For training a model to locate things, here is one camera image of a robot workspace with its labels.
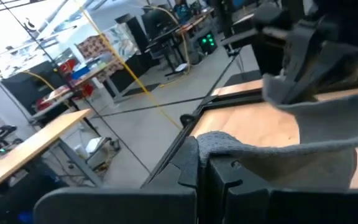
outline gray floor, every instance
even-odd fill
[[[244,47],[241,55],[245,71],[257,69],[255,57],[250,47]],[[180,78],[163,88],[156,88],[152,91],[152,94],[159,104],[205,96],[229,61],[230,58],[227,57],[224,49],[219,47],[213,54],[207,56],[201,64],[192,67],[188,76]],[[174,78],[167,80],[163,76],[166,72],[154,67],[141,76],[140,79],[145,85],[174,80]],[[236,63],[232,63],[217,87],[223,86],[231,75],[239,72],[240,70]],[[180,124],[180,115],[192,113],[200,102],[201,100],[179,103],[164,106],[161,109],[172,117],[176,123]],[[132,96],[126,101],[115,103],[105,90],[102,90],[99,97],[92,100],[91,104],[101,115],[153,105],[152,101],[145,95]],[[89,106],[80,103],[80,108],[89,108]],[[180,130],[166,117],[162,116],[157,108],[112,116],[107,115],[103,116],[103,118],[128,146],[124,147],[123,143],[121,143],[122,151],[112,160],[108,173],[104,178],[104,183],[107,187],[113,188],[140,187]],[[116,138],[101,118],[92,118],[91,122],[98,127],[98,131],[103,136]],[[79,131],[78,126],[67,131],[63,137],[71,147],[79,144],[84,146],[91,138],[94,138],[94,134]],[[142,161],[147,169],[142,166],[136,157]]]

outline black computer monitor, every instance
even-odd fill
[[[158,9],[143,14],[142,20],[149,39],[158,37],[164,28],[173,24],[172,18],[166,12]]]
[[[30,68],[29,71],[44,78],[54,88],[65,84],[58,71],[55,70],[49,61],[42,62]],[[1,83],[31,115],[37,112],[34,107],[37,100],[52,92],[42,80],[24,72],[19,72],[9,78],[5,78],[1,80]],[[49,122],[65,110],[67,110],[65,105],[54,108],[48,113],[48,119],[42,123]]]

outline blue object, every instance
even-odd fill
[[[75,80],[79,79],[81,76],[86,75],[88,72],[90,72],[90,68],[88,66],[84,66],[83,68],[80,68],[77,71],[74,71],[71,74],[71,77]]]

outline black metal frame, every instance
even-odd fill
[[[340,85],[322,88],[319,90],[318,93],[352,90],[356,88],[358,88],[358,82],[341,83]],[[165,168],[165,166],[170,162],[171,158],[179,150],[184,140],[191,134],[205,111],[261,102],[264,102],[264,99],[262,98],[261,88],[255,90],[240,91],[237,93],[230,93],[221,96],[207,96],[206,98],[204,98],[204,100],[200,103],[197,109],[195,109],[193,114],[187,115],[189,119],[187,119],[186,122],[182,122],[183,129],[173,140],[166,153],[162,156],[161,160],[159,160],[152,173],[148,176],[142,186],[147,185],[157,174],[159,174]]]

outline gray cloth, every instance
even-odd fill
[[[211,154],[232,154],[273,185],[348,188],[357,165],[358,94],[293,105],[278,103],[278,96],[286,95],[292,85],[264,75],[263,97],[277,109],[294,115],[300,144],[255,147],[226,133],[211,132],[197,138],[201,163],[205,165]]]

